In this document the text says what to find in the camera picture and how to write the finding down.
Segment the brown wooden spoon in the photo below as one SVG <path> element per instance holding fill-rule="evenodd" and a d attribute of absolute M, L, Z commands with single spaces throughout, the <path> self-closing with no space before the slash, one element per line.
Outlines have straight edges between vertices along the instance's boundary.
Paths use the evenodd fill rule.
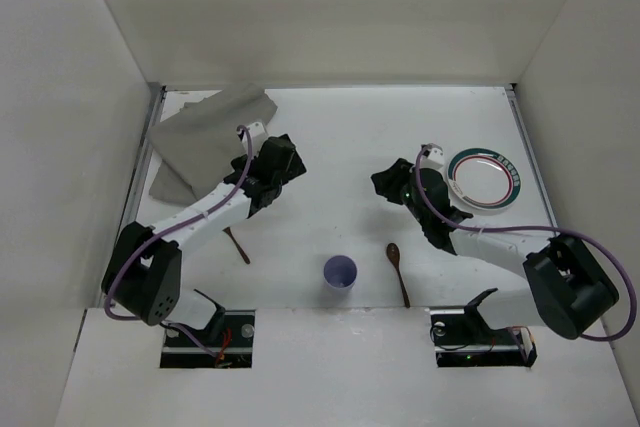
<path fill-rule="evenodd" d="M 410 297 L 401 273 L 401 267 L 400 267 L 401 253 L 400 253 L 399 247 L 395 243 L 389 243 L 386 246 L 386 256 L 396 271 L 402 297 L 403 297 L 404 306 L 407 309 L 409 309 L 411 307 L 411 302 L 410 302 Z"/>

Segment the white plate green red rim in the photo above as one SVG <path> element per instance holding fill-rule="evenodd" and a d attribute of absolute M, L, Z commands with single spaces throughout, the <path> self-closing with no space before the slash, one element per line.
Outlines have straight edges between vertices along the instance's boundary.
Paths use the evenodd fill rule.
<path fill-rule="evenodd" d="M 515 164 L 487 148 L 459 151 L 450 158 L 445 175 L 457 197 L 478 210 L 506 209 L 521 193 L 521 176 Z"/>

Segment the grey cloth placemat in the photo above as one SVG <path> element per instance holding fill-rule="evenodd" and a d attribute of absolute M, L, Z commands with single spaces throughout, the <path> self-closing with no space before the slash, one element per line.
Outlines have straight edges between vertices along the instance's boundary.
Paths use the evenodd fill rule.
<path fill-rule="evenodd" d="M 149 189 L 157 201 L 189 206 L 209 194 L 245 153 L 239 125 L 267 124 L 277 111 L 265 90 L 232 85 L 199 102 L 187 102 L 152 127 L 148 139 L 161 165 Z"/>

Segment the brown wooden fork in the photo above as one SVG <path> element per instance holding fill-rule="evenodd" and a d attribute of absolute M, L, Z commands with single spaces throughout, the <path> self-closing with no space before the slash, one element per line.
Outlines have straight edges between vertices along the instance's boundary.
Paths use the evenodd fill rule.
<path fill-rule="evenodd" d="M 224 232 L 229 237 L 229 239 L 233 242 L 233 244 L 234 244 L 238 254 L 242 258 L 243 262 L 246 265 L 250 265 L 251 264 L 251 260 L 250 260 L 249 256 L 247 255 L 245 250 L 242 248 L 242 246 L 239 244 L 239 242 L 236 240 L 235 236 L 233 235 L 233 233 L 231 231 L 231 228 L 224 229 Z"/>

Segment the lilac plastic cup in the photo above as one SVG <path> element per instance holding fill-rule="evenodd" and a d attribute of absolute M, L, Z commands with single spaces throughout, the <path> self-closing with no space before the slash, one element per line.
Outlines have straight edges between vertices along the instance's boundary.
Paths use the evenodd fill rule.
<path fill-rule="evenodd" d="M 323 278 L 328 290 L 334 295 L 344 297 L 355 285 L 358 268 L 353 259 L 345 255 L 329 258 L 323 267 Z"/>

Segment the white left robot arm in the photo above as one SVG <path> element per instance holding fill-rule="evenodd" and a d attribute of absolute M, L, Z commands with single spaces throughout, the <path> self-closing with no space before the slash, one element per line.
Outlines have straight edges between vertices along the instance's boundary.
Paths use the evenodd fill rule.
<path fill-rule="evenodd" d="M 109 318 L 168 328 L 202 345 L 220 335 L 225 310 L 184 288 L 183 260 L 189 250 L 270 206 L 306 171 L 288 135 L 245 138 L 245 154 L 205 197 L 153 225 L 134 221 L 122 229 L 101 283 Z"/>

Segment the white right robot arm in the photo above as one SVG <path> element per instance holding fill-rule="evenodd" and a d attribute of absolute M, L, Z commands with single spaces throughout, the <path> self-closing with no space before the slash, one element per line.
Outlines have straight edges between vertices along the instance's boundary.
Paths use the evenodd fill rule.
<path fill-rule="evenodd" d="M 470 225 L 472 214 L 454 207 L 442 175 L 415 169 L 405 159 L 371 176 L 377 195 L 405 207 L 428 242 L 454 256 L 471 258 L 525 280 L 516 291 L 490 287 L 467 304 L 484 324 L 499 330 L 545 326 L 565 339 L 584 334 L 619 300 L 598 261 L 574 235 L 494 232 Z"/>

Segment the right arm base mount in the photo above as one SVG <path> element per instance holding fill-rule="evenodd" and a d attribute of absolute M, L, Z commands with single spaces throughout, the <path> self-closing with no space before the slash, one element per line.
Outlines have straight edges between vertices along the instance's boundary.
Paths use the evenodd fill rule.
<path fill-rule="evenodd" d="M 538 358 L 528 327 L 489 328 L 475 311 L 430 310 L 429 336 L 440 368 L 523 367 Z"/>

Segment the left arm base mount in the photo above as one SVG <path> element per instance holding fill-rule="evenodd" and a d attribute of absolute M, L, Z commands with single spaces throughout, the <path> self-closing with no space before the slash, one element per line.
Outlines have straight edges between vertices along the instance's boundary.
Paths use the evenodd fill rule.
<path fill-rule="evenodd" d="M 190 335 L 176 328 L 165 330 L 161 369 L 249 369 L 253 361 L 255 310 L 231 310 L 211 331 Z"/>

